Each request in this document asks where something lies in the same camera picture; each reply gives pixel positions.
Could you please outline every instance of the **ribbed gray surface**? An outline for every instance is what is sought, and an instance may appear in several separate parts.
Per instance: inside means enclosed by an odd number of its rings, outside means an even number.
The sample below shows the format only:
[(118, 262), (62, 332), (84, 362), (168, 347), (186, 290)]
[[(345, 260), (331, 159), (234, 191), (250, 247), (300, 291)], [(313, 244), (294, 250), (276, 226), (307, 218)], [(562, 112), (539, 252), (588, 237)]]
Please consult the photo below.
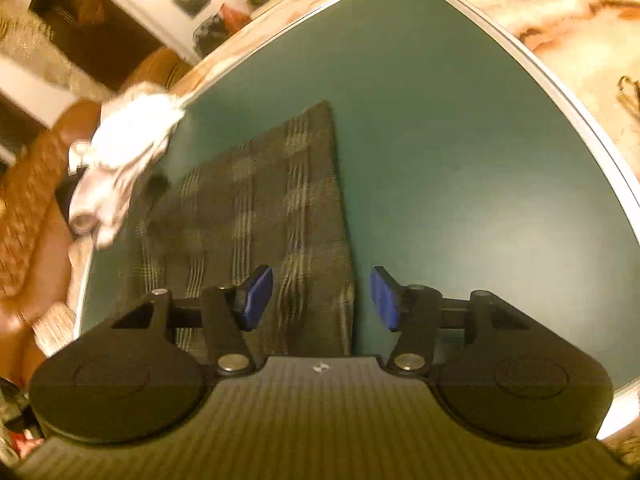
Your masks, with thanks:
[(557, 450), (500, 446), (464, 430), (425, 384), (374, 358), (272, 357), (226, 380), (198, 416), (137, 447), (52, 438), (18, 469), (33, 480), (623, 479), (595, 440)]

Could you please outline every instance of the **green table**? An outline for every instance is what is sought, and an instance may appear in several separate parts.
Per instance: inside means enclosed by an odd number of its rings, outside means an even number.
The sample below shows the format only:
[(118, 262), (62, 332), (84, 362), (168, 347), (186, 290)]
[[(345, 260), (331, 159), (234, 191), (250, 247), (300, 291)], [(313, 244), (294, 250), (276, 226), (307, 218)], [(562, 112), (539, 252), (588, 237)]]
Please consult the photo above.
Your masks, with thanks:
[[(341, 0), (308, 17), (190, 104), (162, 165), (177, 180), (324, 99), (358, 283), (356, 353), (395, 341), (368, 291), (384, 265), (450, 298), (492, 290), (601, 361), (615, 387), (640, 375), (628, 168), (553, 76), (462, 0)], [(94, 255), (83, 331), (109, 311), (123, 250)]]

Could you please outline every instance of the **marble floor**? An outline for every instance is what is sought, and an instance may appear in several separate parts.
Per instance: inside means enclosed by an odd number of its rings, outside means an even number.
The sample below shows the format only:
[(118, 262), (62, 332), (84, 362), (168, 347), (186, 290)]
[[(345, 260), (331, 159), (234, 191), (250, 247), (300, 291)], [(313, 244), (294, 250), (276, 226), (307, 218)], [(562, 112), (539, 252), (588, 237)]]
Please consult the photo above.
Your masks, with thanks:
[[(328, 0), (280, 0), (180, 82), (188, 94)], [(640, 116), (617, 99), (640, 78), (640, 0), (468, 0), (534, 52), (581, 99), (640, 178)]]

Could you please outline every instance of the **white cloth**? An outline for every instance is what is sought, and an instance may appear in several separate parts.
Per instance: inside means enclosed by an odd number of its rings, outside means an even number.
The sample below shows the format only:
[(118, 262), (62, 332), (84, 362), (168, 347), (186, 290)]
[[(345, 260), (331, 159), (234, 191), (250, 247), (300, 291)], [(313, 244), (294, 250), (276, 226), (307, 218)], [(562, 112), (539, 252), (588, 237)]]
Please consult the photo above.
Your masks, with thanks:
[(184, 116), (181, 101), (147, 87), (126, 93), (103, 106), (102, 122), (91, 143), (69, 149), (69, 169), (88, 169), (69, 206), (69, 225), (78, 234), (91, 232), (95, 246), (113, 242), (129, 209), (133, 184), (162, 155), (173, 127)]

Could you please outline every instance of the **plaid fabric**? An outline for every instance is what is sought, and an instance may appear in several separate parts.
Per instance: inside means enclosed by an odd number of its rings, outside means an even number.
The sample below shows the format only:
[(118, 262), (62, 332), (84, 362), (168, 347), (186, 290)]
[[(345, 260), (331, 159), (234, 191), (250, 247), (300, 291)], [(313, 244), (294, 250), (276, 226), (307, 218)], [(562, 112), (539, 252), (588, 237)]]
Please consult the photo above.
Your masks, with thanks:
[[(205, 162), (169, 187), (149, 168), (132, 194), (124, 308), (164, 286), (195, 298), (274, 271), (271, 302), (245, 335), (256, 359), (351, 352), (353, 278), (334, 168), (331, 112), (320, 103)], [(199, 330), (178, 344), (204, 360)]]

